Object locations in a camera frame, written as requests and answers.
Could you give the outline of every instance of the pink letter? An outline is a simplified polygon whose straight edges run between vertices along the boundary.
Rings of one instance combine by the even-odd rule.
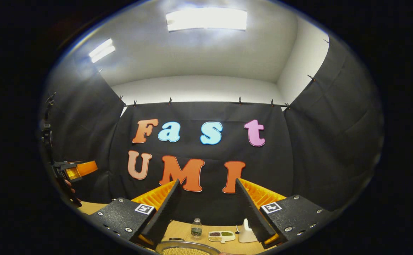
[[[244,125],[245,129],[248,129],[249,142],[255,147],[261,147],[265,144],[265,139],[260,138],[259,130],[263,130],[263,125],[259,125],[259,122],[255,119],[247,122]]]

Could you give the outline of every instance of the metal bowl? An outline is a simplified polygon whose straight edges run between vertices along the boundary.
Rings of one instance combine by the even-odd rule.
[[[190,248],[190,249],[201,250],[211,255],[219,255],[219,253],[221,253],[218,249],[209,247],[208,245],[202,245],[202,244],[197,244],[197,243],[187,242],[187,241],[161,242],[160,244],[157,245],[156,252],[163,255],[164,254],[163,251],[168,248]]]

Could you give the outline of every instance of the plastic water bottle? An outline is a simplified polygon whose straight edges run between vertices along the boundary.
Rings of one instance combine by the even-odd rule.
[[[194,222],[191,224],[191,239],[199,240],[202,235],[202,223],[200,223],[199,218],[195,218]]]

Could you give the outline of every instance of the black curtain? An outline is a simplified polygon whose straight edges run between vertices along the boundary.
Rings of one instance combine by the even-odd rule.
[[[137,131],[137,122],[158,119],[145,143],[132,144]],[[244,125],[258,120],[264,130],[260,137],[265,139],[261,147],[250,144]],[[177,142],[160,141],[158,133],[162,125],[176,121],[181,125]],[[217,121],[223,126],[222,138],[218,144],[200,142],[200,128],[207,121]],[[142,153],[152,155],[145,179],[137,180],[128,173],[128,151],[139,153],[135,170],[141,171]],[[128,107],[120,118],[111,146],[109,157],[109,182],[114,198],[133,199],[138,195],[159,187],[163,178],[162,157],[177,158],[179,167],[190,159],[201,159],[205,165],[200,171],[201,192],[182,190],[182,198],[174,212],[174,220],[191,223],[200,218],[203,224],[211,226],[233,226],[243,223],[244,215],[239,208],[235,194],[226,194],[222,189],[228,178],[229,161],[245,163],[241,177],[266,187],[279,194],[290,196],[293,181],[293,157],[287,126],[280,106],[270,104],[230,102],[177,102],[149,103]]]
[[[284,111],[293,152],[293,194],[328,210],[372,176],[383,146],[383,111],[370,74],[330,35],[326,58]]]
[[[104,173],[123,101],[90,59],[77,58],[74,54],[55,66],[43,99],[54,92],[54,105],[48,118],[53,131],[54,160],[95,160],[98,170],[73,184],[76,195],[88,202],[111,201]]]

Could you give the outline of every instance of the letter a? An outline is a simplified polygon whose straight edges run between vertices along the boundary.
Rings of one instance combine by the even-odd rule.
[[[178,122],[175,122],[175,121],[167,122],[163,125],[163,130],[159,132],[158,139],[161,141],[168,140],[170,142],[176,142],[180,140],[180,136],[179,136],[180,128],[181,128],[181,125]]]

